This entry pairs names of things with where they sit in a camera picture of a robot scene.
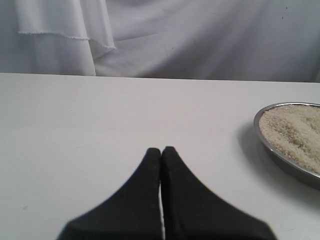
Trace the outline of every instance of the white fabric backdrop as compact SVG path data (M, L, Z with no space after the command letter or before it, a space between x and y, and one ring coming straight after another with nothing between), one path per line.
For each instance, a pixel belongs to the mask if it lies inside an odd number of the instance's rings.
M319 0L15 3L0 0L0 72L320 81Z

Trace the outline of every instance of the round metal tray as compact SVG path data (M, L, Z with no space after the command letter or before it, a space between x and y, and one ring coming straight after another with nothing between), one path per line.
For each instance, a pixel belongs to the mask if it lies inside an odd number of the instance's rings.
M284 105L302 105L302 106L311 106L311 107L317 107L320 108L320 104L314 104L314 103L306 103L306 102L283 102L283 103L276 103L269 106L264 107L261 109L254 117L254 128L259 136L262 144L266 148L268 154L271 156L272 160L286 173L294 176L301 182L304 182L316 189L320 190L320 174L317 174L313 171L310 171L297 163L295 163L293 160L291 160L289 157L282 154L279 150L277 150L271 143L267 141L267 139L263 136L259 121L261 116L268 110L284 106Z

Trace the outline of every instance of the white table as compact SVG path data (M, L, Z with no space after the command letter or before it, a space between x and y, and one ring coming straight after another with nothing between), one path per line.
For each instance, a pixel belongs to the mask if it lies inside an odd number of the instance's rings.
M320 103L320 84L2 73L0 239L54 240L114 193L148 147L175 146L279 240L318 240L320 192L275 166L253 131L258 110L289 101Z

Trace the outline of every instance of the rice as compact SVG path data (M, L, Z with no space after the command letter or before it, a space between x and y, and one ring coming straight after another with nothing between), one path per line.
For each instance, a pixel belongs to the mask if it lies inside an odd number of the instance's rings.
M283 105L259 121L265 139L300 166L320 174L320 107Z

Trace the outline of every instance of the uncooked rice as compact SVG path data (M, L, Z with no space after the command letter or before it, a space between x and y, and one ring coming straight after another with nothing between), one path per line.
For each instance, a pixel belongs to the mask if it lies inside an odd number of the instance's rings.
M259 121L265 139L300 166L320 174L320 108L283 105Z

